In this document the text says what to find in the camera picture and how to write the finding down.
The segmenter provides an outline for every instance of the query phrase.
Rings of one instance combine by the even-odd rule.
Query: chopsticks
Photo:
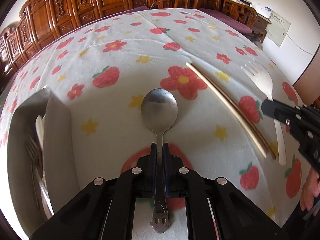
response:
[[[198,67],[191,63],[186,65],[201,79],[207,86],[219,97],[219,99],[228,107],[231,113],[241,123],[244,129],[247,131],[251,139],[256,144],[257,148],[262,153],[263,157],[266,158],[268,152],[271,154],[273,159],[276,159],[276,155],[271,149],[266,139],[262,136],[256,126],[242,113],[239,106],[203,71],[199,70]]]

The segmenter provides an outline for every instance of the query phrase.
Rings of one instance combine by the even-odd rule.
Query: yellow star print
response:
[[[59,78],[57,79],[58,82],[61,82],[62,80],[64,80],[67,76],[65,74],[59,76]]]
[[[229,83],[230,76],[227,75],[226,73],[221,71],[221,72],[216,72],[216,75],[219,77],[219,80]]]
[[[83,50],[83,51],[81,51],[81,52],[79,53],[79,57],[81,57],[81,56],[83,56],[83,55],[85,55],[85,54],[87,54],[87,53],[88,53],[88,50],[85,49],[85,50]]]
[[[227,128],[223,128],[223,127],[220,127],[219,125],[217,125],[216,130],[213,132],[213,136],[219,137],[220,140],[223,142],[224,139],[226,137],[228,137]]]
[[[136,63],[147,63],[149,61],[151,61],[152,59],[149,57],[149,56],[140,56],[137,60],[136,60]]]
[[[88,136],[91,133],[96,133],[97,125],[98,125],[98,122],[92,122],[92,118],[90,118],[86,124],[81,126],[81,130],[85,131],[85,136]]]
[[[272,220],[274,220],[276,212],[277,212],[277,209],[275,206],[270,207],[268,210],[268,217],[270,217]]]
[[[103,35],[103,36],[101,36],[101,37],[97,38],[97,40],[98,40],[98,41],[102,41],[104,38],[105,38],[105,35]]]
[[[186,40],[187,40],[187,41],[194,42],[196,39],[194,39],[194,38],[192,38],[192,37],[186,37]]]
[[[143,100],[143,95],[138,95],[136,96],[132,96],[131,97],[132,101],[131,103],[128,105],[129,107],[137,107],[139,110],[141,110],[141,104],[142,104],[142,100]]]
[[[216,36],[210,36],[210,38],[214,39],[215,41],[220,40],[220,39],[219,39],[218,37],[216,37]]]

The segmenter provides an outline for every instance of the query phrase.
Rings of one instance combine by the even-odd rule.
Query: table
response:
[[[202,177],[228,178],[278,225],[300,198],[310,166],[284,130],[287,160],[279,165],[252,147],[248,135],[218,98],[185,63],[215,80],[277,150],[272,119],[260,110],[266,96],[241,70],[258,60],[270,73],[273,98],[302,104],[279,68],[248,39],[194,9],[147,10],[100,19],[60,38],[20,70],[1,116],[0,208],[20,237],[10,199],[6,143],[12,113],[45,85],[70,109],[75,166],[80,188],[96,177],[118,177],[149,154],[156,137],[143,124],[140,105],[162,87],[176,98],[175,125],[164,135],[172,154]],[[171,227],[162,235],[150,226],[152,203],[138,200],[132,239],[187,239],[183,202],[169,201]]]

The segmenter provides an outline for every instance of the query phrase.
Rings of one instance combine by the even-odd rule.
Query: metal screw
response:
[[[139,174],[139,173],[141,173],[141,171],[142,171],[142,169],[140,169],[139,167],[135,167],[135,168],[133,168],[133,169],[131,170],[131,172],[132,172],[133,174]]]
[[[309,138],[310,138],[310,139],[313,139],[313,134],[312,134],[312,132],[308,131],[307,133],[308,133]]]
[[[220,177],[217,179],[217,182],[220,184],[220,185],[225,185],[227,184],[227,180],[223,177]]]
[[[182,173],[182,174],[186,174],[186,173],[189,172],[189,170],[188,170],[188,168],[186,168],[186,167],[181,167],[181,168],[179,169],[179,172]]]
[[[103,183],[103,178],[96,178],[93,181],[93,184],[97,186],[101,185],[102,183]]]

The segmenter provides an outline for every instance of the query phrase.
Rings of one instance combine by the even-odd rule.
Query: white tablecloth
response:
[[[171,153],[201,176],[228,178],[278,225],[299,201],[309,165],[284,130],[288,164],[264,159],[239,122],[185,63],[205,70],[239,103],[277,149],[272,119],[260,105],[266,96],[241,70],[251,60],[273,79],[273,98],[302,104],[279,68],[253,43],[219,20],[194,9],[128,13],[83,26],[48,46],[20,70],[1,116],[0,208],[24,236],[14,214],[7,179],[6,143],[12,113],[48,85],[70,109],[73,154],[80,188],[96,177],[116,178],[149,154],[156,137],[143,124],[140,105],[162,87],[176,98],[179,114],[164,135]],[[150,226],[152,201],[136,205],[132,239],[187,239],[184,203],[169,201],[171,227]]]

